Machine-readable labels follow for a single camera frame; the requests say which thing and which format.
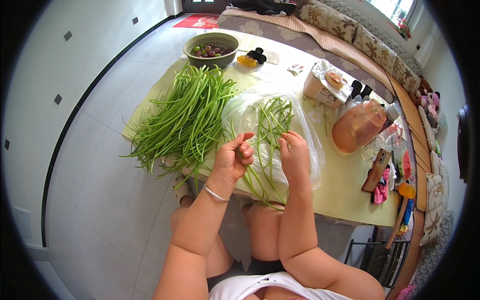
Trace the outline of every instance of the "green colander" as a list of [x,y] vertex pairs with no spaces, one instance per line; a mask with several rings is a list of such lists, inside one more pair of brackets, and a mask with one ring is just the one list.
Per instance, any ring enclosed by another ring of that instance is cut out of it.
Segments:
[[[193,52],[193,47],[202,43],[206,45],[215,44],[219,47],[232,48],[233,51],[219,57],[199,58]],[[235,53],[237,53],[239,47],[240,42],[236,37],[221,32],[209,32],[192,37],[185,43],[185,45],[183,45],[183,53],[187,55],[190,64],[197,68],[206,65],[211,69],[214,68],[214,64],[219,68],[223,68],[233,61]]]

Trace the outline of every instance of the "yellow tablecloth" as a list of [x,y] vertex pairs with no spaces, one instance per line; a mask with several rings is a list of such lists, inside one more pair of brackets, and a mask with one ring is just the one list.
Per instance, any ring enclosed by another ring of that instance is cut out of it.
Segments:
[[[303,95],[303,83],[308,75],[308,71],[318,58],[266,38],[228,30],[219,31],[237,36],[240,39],[240,49],[242,50],[249,50],[252,47],[262,47],[263,49],[279,53],[280,56],[280,63],[278,65],[265,63],[248,69],[237,66],[236,60],[228,65],[224,78],[236,81],[236,87],[239,91],[260,83],[277,84],[283,88],[287,86],[288,89],[297,96],[305,113],[313,116],[313,118],[310,119],[311,121],[316,120],[316,117],[320,116],[321,122],[312,122],[312,124],[322,143],[326,164],[323,165],[321,169],[322,185],[320,188],[313,190],[314,212],[324,216],[352,221],[357,224],[393,226],[397,217],[400,195],[394,191],[389,191],[387,201],[379,205],[370,203],[370,193],[363,192],[361,186],[372,164],[362,159],[360,150],[351,154],[345,154],[338,150],[331,137],[332,126],[336,121],[336,112]],[[130,136],[134,135],[134,132],[129,126],[131,127],[132,123],[135,124],[141,119],[144,110],[153,107],[149,99],[158,98],[159,95],[167,91],[175,76],[174,72],[181,70],[186,61],[186,56],[178,59],[152,87],[122,131],[126,139],[130,140]],[[287,71],[288,66],[293,63],[300,63],[305,67],[306,71],[294,77]],[[354,78],[346,72],[343,72],[343,74],[345,74],[344,78],[350,85]],[[383,101],[374,92],[372,92],[371,97]],[[214,149],[205,156],[205,164],[209,168],[213,167],[214,157]],[[210,175],[210,171],[206,168],[201,168],[200,173],[206,176]],[[260,177],[263,180],[263,186],[273,198],[275,193],[269,187],[265,178]],[[276,187],[286,196],[287,186],[277,183]],[[237,183],[237,189],[244,191],[244,193],[250,193],[250,189],[243,179]]]

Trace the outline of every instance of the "woman's left hand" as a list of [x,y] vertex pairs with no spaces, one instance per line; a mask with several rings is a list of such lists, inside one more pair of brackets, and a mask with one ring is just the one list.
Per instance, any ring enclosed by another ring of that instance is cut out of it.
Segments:
[[253,136],[253,132],[239,133],[235,139],[225,143],[216,153],[212,175],[217,174],[223,179],[231,180],[235,185],[246,172],[244,165],[253,162],[253,148],[246,142]]

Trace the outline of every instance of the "orange water bottle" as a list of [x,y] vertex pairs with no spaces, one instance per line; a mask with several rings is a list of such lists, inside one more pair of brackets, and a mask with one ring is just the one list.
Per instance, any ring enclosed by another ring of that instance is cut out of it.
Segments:
[[338,119],[332,137],[340,150],[350,153],[371,141],[385,121],[385,112],[375,99],[363,101]]

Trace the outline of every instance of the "potted plant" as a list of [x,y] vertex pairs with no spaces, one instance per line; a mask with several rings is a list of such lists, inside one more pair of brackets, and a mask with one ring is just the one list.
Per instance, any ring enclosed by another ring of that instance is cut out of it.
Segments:
[[398,33],[400,33],[400,35],[405,40],[412,38],[412,35],[410,34],[410,28],[408,27],[408,22],[406,19],[400,19],[400,22],[398,22],[398,29]]

